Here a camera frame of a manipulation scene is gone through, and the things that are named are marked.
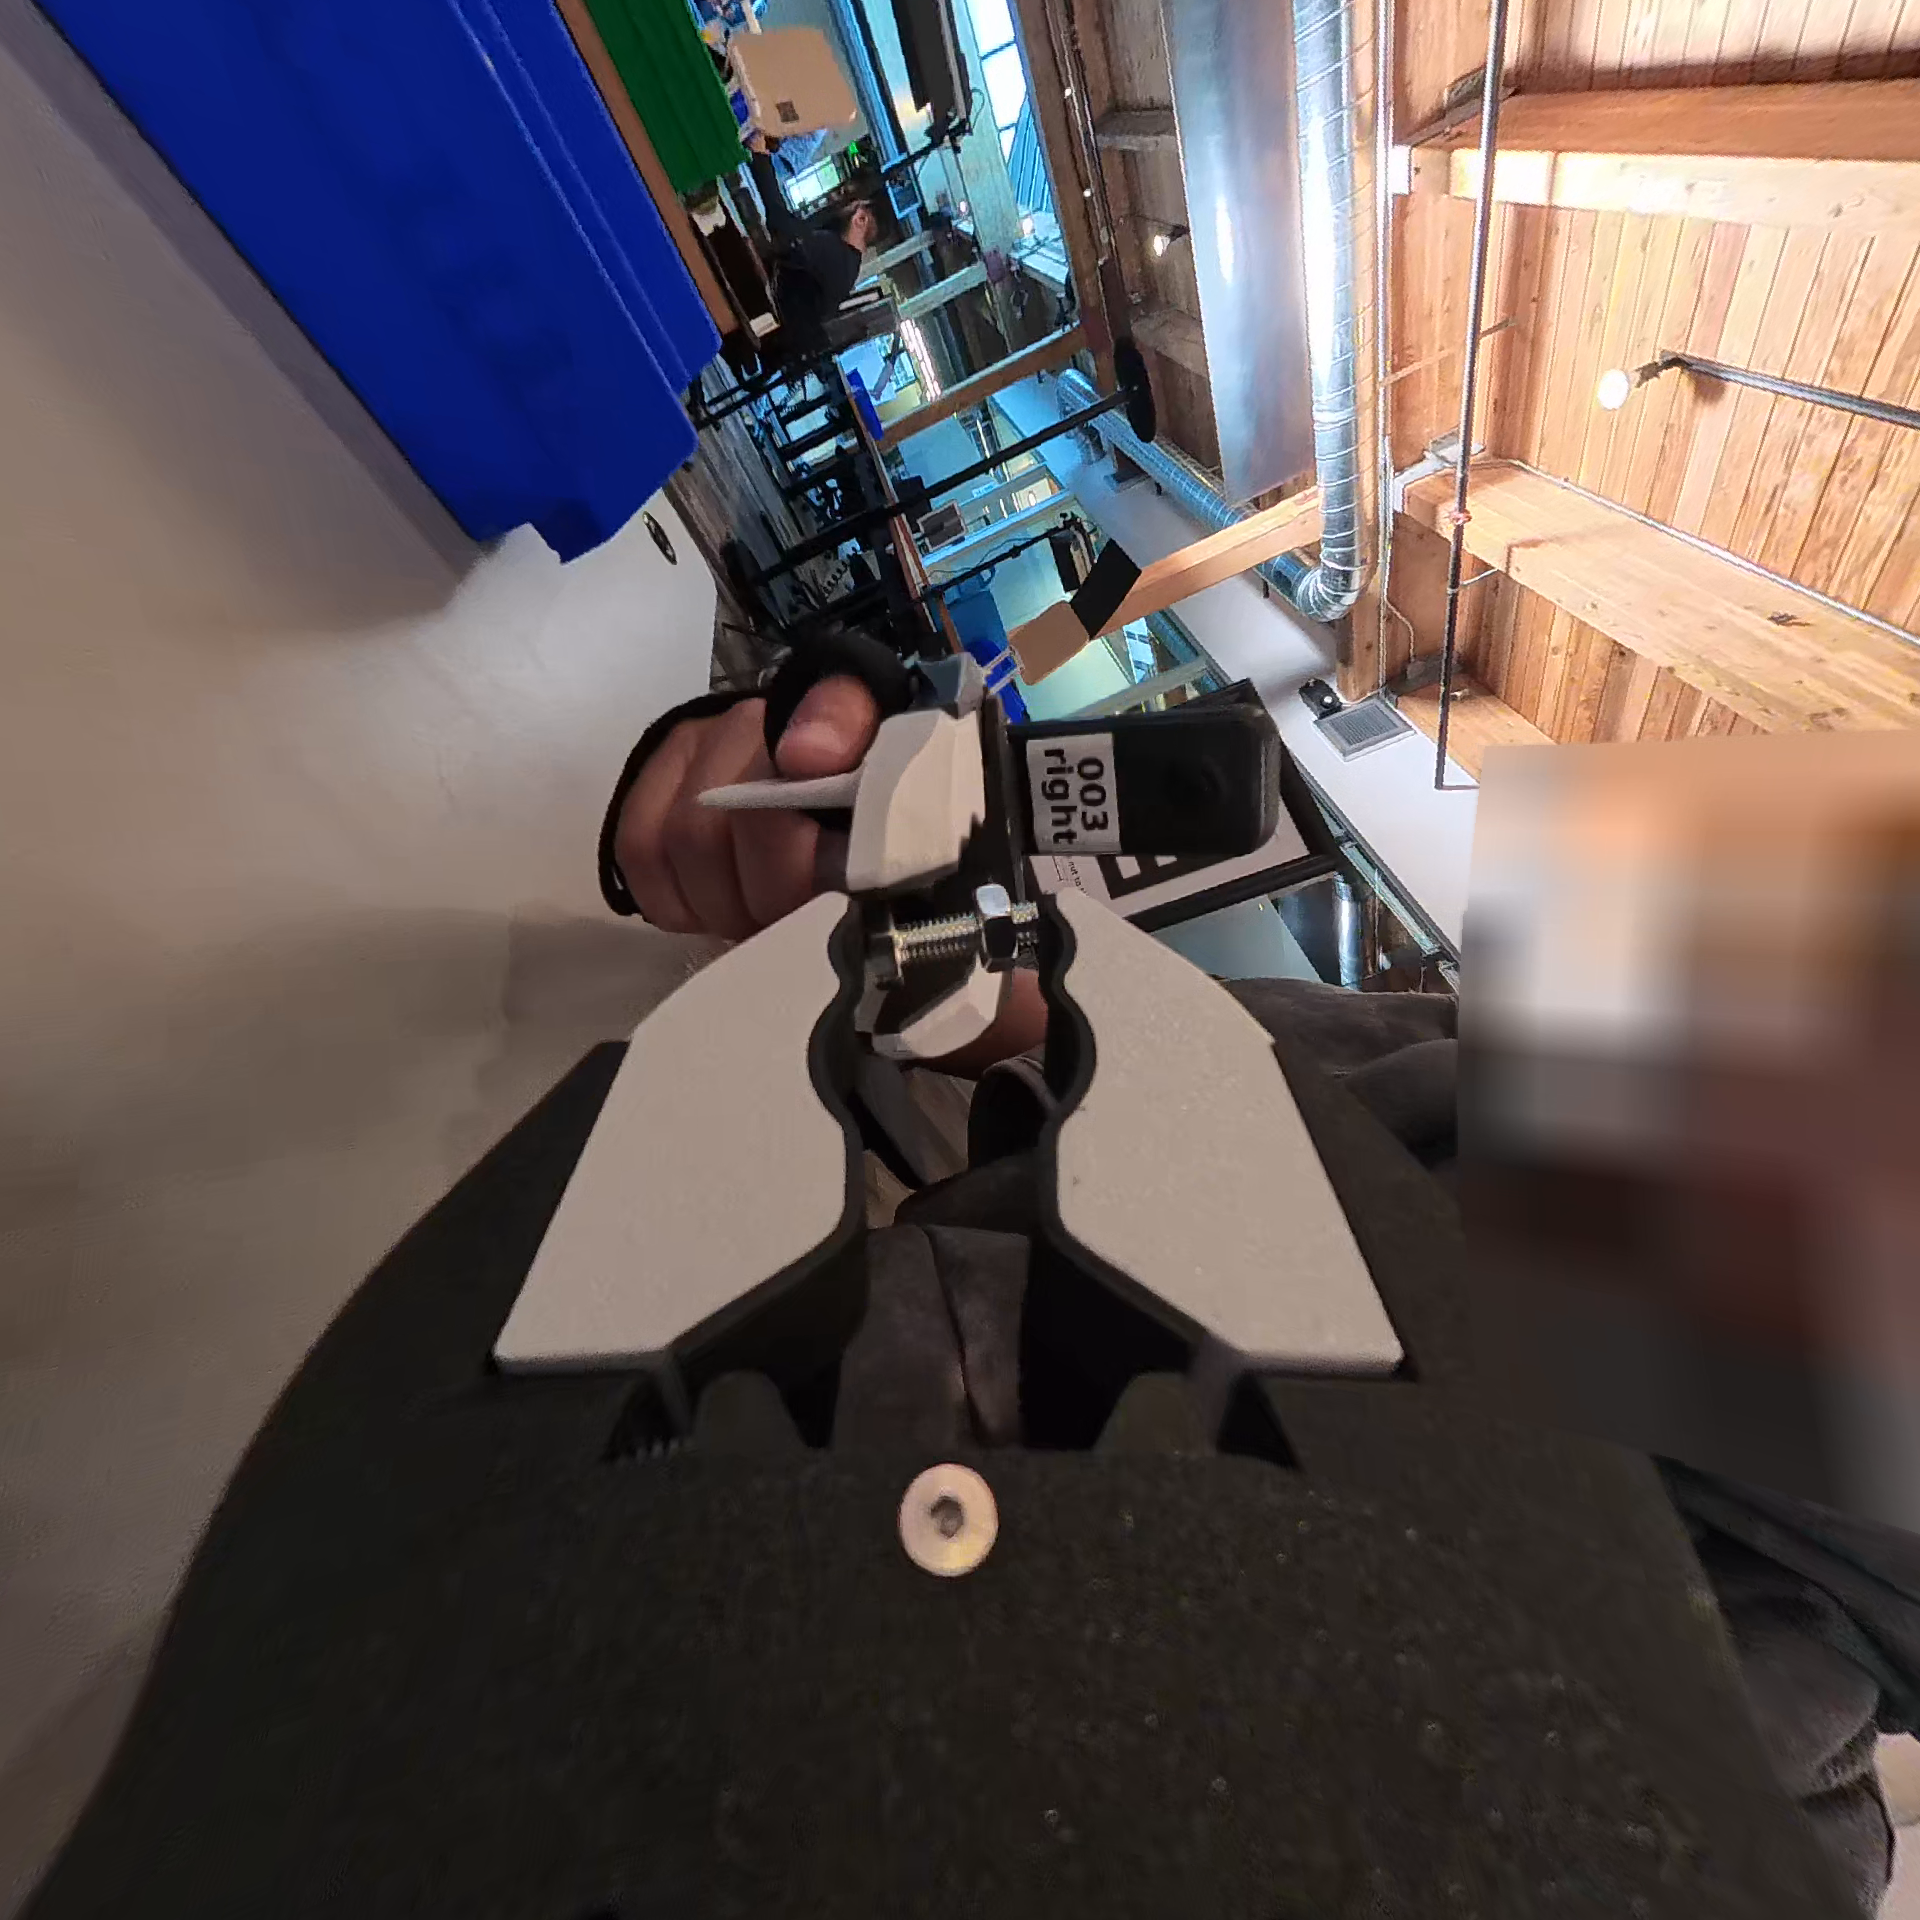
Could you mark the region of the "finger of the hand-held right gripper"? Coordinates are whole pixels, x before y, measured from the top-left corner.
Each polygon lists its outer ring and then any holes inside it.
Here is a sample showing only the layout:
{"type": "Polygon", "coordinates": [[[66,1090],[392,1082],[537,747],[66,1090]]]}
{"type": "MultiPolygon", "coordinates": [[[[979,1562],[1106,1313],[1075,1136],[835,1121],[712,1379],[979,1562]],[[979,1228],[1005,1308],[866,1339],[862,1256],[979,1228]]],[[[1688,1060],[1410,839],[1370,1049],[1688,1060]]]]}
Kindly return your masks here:
{"type": "Polygon", "coordinates": [[[986,763],[977,711],[943,707],[886,717],[864,761],[811,779],[715,787],[718,811],[846,811],[854,893],[906,893],[958,873],[986,823],[986,763]]]}
{"type": "Polygon", "coordinates": [[[883,1060],[938,1065],[986,1040],[1000,1016],[1001,973],[979,964],[917,967],[889,991],[864,993],[855,1034],[883,1060]]]}

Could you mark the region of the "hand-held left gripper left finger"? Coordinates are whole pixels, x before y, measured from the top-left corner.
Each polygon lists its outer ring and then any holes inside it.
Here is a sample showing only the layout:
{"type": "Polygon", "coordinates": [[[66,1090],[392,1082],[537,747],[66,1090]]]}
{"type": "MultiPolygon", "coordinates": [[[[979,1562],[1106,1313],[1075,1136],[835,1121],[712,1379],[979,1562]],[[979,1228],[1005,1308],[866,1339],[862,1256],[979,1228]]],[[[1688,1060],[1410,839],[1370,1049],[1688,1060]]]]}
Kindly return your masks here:
{"type": "Polygon", "coordinates": [[[494,1345],[505,1375],[808,1377],[864,1303],[859,916],[823,893],[632,1034],[494,1345]]]}

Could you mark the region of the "tan cardboard board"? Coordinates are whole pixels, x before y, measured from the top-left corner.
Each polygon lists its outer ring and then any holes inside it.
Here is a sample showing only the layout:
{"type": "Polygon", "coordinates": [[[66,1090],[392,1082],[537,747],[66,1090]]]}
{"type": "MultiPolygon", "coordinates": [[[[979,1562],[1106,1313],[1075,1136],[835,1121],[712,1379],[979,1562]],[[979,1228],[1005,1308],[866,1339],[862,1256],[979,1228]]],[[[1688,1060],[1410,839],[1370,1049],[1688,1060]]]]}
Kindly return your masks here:
{"type": "Polygon", "coordinates": [[[741,123],[753,132],[790,140],[845,136],[857,125],[849,73],[816,28],[733,35],[727,81],[741,123]]]}

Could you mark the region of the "corrugated silver duct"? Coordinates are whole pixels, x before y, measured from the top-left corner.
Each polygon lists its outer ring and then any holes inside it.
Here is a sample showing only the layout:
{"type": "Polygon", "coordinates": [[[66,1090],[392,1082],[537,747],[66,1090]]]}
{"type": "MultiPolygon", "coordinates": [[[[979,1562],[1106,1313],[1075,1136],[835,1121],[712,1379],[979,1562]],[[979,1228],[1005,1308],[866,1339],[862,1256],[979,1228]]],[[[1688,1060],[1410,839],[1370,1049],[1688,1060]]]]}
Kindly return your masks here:
{"type": "Polygon", "coordinates": [[[1290,589],[1305,617],[1347,617],[1365,587],[1361,495],[1361,114],[1342,3],[1293,9],[1318,563],[1290,589]]]}

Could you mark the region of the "steel hex bolt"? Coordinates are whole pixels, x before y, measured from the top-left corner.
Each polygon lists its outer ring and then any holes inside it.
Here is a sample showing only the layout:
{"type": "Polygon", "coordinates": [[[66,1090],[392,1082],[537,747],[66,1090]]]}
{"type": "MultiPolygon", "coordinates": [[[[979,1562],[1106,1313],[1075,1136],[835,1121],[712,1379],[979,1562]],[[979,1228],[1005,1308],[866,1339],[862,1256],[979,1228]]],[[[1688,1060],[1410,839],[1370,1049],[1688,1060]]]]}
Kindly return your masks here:
{"type": "MultiPolygon", "coordinates": [[[[1040,908],[1030,900],[1016,900],[1024,906],[1024,951],[1016,967],[1019,970],[1033,964],[1039,957],[1040,908]]],[[[880,913],[866,938],[866,976],[871,986],[889,991],[913,970],[979,964],[974,938],[974,900],[930,920],[899,920],[889,911],[880,913]]]]}

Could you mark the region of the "person's right hand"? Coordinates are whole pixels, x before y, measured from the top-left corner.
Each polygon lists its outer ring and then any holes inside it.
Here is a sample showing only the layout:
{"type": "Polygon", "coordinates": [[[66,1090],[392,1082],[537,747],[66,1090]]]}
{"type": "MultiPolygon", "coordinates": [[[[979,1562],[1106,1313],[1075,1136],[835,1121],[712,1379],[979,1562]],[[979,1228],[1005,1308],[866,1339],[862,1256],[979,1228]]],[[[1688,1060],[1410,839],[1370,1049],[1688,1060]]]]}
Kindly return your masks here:
{"type": "Polygon", "coordinates": [[[710,808],[706,793],[855,770],[880,708],[854,677],[814,681],[776,737],[759,692],[712,692],[661,716],[629,754],[598,836],[608,911],[654,929],[743,941],[842,889],[849,829],[802,809],[710,808]]]}

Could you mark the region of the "black framed marker sign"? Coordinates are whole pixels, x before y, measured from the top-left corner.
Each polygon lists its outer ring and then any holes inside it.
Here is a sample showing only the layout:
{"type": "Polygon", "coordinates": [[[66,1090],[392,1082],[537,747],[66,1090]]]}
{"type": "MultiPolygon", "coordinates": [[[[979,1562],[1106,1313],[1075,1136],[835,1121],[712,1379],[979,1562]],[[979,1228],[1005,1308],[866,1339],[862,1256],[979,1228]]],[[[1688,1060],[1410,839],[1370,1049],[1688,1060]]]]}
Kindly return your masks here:
{"type": "Polygon", "coordinates": [[[1318,880],[1337,829],[1250,681],[1022,727],[1026,868],[1143,931],[1318,880]]]}

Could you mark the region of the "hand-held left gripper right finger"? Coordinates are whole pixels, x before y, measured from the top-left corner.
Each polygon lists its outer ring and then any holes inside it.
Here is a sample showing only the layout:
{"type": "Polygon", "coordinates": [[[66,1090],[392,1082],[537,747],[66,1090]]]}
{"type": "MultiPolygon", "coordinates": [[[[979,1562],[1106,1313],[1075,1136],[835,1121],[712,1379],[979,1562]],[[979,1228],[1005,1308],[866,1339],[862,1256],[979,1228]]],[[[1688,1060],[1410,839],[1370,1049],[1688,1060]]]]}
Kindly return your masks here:
{"type": "Polygon", "coordinates": [[[1387,1379],[1376,1281],[1265,1026],[1209,973],[1078,891],[1057,984],[1091,1043],[1050,1138],[1063,1249],[1200,1379],[1387,1379]]]}

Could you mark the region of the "blue plastic bin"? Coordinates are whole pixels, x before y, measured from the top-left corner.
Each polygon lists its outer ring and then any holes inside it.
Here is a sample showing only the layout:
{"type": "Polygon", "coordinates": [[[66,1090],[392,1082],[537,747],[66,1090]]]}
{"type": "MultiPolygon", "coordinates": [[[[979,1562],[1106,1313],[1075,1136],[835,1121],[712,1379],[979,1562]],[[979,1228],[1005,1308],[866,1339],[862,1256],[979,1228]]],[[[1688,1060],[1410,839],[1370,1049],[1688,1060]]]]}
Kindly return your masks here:
{"type": "Polygon", "coordinates": [[[39,4],[477,543],[618,538],[718,327],[558,4],[39,4]]]}

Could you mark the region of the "green plastic bin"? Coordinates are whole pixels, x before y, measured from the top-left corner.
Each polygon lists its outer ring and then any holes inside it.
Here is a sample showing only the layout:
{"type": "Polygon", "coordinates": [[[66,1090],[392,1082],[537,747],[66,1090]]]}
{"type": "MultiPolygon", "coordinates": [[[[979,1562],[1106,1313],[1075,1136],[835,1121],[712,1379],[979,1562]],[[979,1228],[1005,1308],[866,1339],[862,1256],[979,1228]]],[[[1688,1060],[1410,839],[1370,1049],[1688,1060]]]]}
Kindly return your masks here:
{"type": "Polygon", "coordinates": [[[733,177],[749,153],[695,8],[589,3],[589,13],[678,196],[733,177]]]}

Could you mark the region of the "tan and black board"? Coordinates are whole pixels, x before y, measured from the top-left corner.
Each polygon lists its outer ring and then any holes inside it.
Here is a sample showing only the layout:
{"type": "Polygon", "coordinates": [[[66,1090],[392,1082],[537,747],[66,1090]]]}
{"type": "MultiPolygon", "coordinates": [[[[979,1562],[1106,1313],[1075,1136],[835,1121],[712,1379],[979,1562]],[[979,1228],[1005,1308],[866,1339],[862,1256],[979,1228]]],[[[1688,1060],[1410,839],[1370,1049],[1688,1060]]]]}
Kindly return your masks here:
{"type": "Polygon", "coordinates": [[[1106,543],[1082,585],[1010,632],[1019,681],[1037,688],[1120,624],[1139,581],[1139,563],[1118,543],[1106,543]]]}

